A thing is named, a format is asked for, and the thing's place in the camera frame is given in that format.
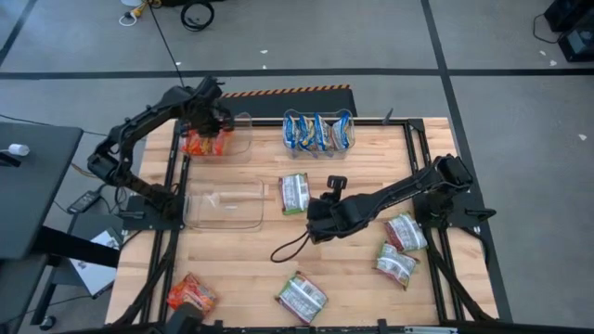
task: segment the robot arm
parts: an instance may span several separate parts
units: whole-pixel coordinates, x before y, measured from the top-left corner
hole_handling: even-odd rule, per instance
[[[198,130],[200,136],[216,136],[221,129],[231,131],[231,114],[217,103],[222,93],[213,77],[204,78],[196,89],[180,86],[169,89],[159,103],[147,106],[145,111],[132,119],[126,118],[124,124],[110,130],[88,158],[89,171],[110,186],[125,186],[135,191],[147,199],[162,218],[172,219],[178,212],[174,193],[163,185],[150,185],[130,171],[134,146],[171,119],[185,121],[185,126]]]
[[[438,203],[432,214],[442,214],[443,205],[472,185],[472,176],[458,157],[437,157],[430,166],[418,173],[387,186],[373,194],[358,194],[340,200],[346,187],[346,178],[329,177],[332,193],[320,199],[311,199],[307,210],[307,230],[312,242],[317,244],[334,237],[344,238],[368,226],[378,214],[397,203],[427,192]]]

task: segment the black desk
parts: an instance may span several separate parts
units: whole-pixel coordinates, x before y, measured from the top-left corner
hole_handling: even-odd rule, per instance
[[[116,250],[43,226],[82,135],[78,128],[0,122],[0,149],[17,143],[31,150],[15,157],[19,167],[0,166],[0,323],[26,311],[48,262],[117,265]]]

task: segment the black and orange hazard stripe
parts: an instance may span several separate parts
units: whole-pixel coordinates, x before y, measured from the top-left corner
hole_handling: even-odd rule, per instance
[[[302,92],[317,92],[330,89],[350,89],[350,84],[327,84],[323,86],[313,87],[299,87],[299,88],[285,88],[285,89],[268,89],[268,90],[256,90],[251,92],[238,92],[238,93],[224,93],[222,97],[244,97],[244,96],[263,96],[263,95],[276,95],[276,94],[288,94],[288,93],[302,93]]]

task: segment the caster wheel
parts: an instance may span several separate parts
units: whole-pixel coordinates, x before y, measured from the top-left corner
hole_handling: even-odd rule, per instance
[[[49,330],[56,324],[56,322],[57,320],[55,316],[46,316],[44,318],[44,322],[42,322],[41,325],[39,325],[39,329],[41,329],[42,331]]]

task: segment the red snack bag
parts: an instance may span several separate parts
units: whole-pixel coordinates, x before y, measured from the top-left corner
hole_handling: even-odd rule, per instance
[[[214,292],[201,284],[191,273],[177,283],[167,295],[167,303],[174,310],[184,302],[189,302],[201,310],[204,316],[214,309],[216,300]]]

